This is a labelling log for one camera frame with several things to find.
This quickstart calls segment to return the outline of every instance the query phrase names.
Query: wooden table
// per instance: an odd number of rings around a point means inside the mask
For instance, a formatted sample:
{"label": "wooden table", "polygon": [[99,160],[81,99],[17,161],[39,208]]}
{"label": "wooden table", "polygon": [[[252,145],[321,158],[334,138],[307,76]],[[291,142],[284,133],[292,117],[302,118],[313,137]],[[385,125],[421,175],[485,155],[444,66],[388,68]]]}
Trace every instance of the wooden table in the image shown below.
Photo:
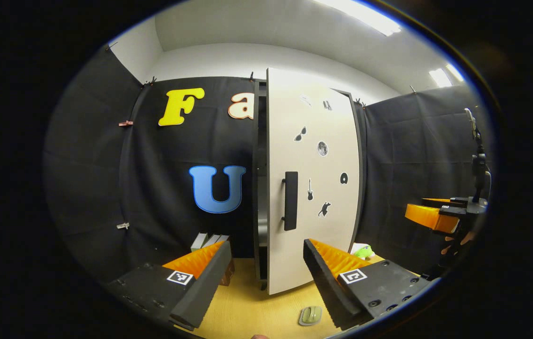
{"label": "wooden table", "polygon": [[[381,260],[374,256],[368,261]],[[187,332],[206,339],[250,339],[255,334],[270,339],[322,339],[340,332],[314,282],[269,296],[260,291],[253,259],[235,258],[234,264],[230,285],[218,286],[201,326]],[[320,306],[323,315],[318,324],[301,326],[300,312],[309,306]]]}

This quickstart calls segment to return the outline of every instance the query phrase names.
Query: small green object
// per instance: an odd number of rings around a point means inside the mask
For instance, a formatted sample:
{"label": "small green object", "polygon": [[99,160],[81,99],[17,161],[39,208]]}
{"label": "small green object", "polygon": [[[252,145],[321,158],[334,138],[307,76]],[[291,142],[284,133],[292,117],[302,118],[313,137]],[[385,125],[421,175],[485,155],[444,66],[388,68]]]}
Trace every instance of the small green object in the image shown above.
{"label": "small green object", "polygon": [[302,326],[312,326],[320,322],[323,310],[318,306],[306,307],[300,314],[299,324]]}
{"label": "small green object", "polygon": [[366,245],[365,247],[363,247],[362,249],[359,249],[358,251],[354,253],[354,256],[357,256],[361,259],[365,259],[367,257],[371,257],[374,255],[375,253],[369,245]]}

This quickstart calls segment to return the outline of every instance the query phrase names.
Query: ceiling light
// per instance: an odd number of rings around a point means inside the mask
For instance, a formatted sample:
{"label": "ceiling light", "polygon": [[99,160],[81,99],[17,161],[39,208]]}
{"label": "ceiling light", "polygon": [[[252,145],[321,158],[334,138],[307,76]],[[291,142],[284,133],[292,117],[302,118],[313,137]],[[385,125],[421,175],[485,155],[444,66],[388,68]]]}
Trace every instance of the ceiling light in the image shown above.
{"label": "ceiling light", "polygon": [[436,71],[430,71],[430,77],[432,77],[432,79],[436,81],[436,84],[439,87],[452,86],[449,77],[447,77],[446,73],[443,71],[442,68],[439,68]]}
{"label": "ceiling light", "polygon": [[455,78],[457,78],[457,80],[463,81],[461,73],[459,73],[459,71],[457,71],[457,69],[453,65],[448,64],[447,69],[454,75]]}
{"label": "ceiling light", "polygon": [[385,36],[400,32],[400,26],[383,14],[353,0],[314,0],[359,19]]}

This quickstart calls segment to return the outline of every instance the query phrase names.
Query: blue letter u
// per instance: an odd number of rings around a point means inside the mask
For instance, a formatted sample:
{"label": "blue letter u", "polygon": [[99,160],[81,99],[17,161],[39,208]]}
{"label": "blue letter u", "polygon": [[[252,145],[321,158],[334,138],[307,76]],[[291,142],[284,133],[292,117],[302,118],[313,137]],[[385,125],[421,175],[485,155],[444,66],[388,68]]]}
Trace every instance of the blue letter u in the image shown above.
{"label": "blue letter u", "polygon": [[195,204],[210,213],[228,213],[241,204],[241,176],[245,174],[245,167],[227,166],[223,170],[229,177],[229,197],[223,202],[217,202],[212,195],[212,177],[216,169],[212,166],[195,166],[189,168],[193,177],[193,196]]}

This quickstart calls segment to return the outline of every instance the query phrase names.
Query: yellow letter f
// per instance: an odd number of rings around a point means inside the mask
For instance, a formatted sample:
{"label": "yellow letter f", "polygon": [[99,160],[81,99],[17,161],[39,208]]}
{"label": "yellow letter f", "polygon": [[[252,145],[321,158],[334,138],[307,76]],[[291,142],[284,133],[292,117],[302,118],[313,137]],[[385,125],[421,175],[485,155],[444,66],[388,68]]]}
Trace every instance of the yellow letter f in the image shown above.
{"label": "yellow letter f", "polygon": [[[183,109],[185,114],[191,113],[195,98],[203,98],[205,92],[203,88],[174,89],[167,92],[166,95],[168,96],[168,103],[165,105],[164,117],[158,122],[160,126],[182,124],[185,118],[180,116],[180,109]],[[183,100],[185,95],[191,95],[191,97]]]}

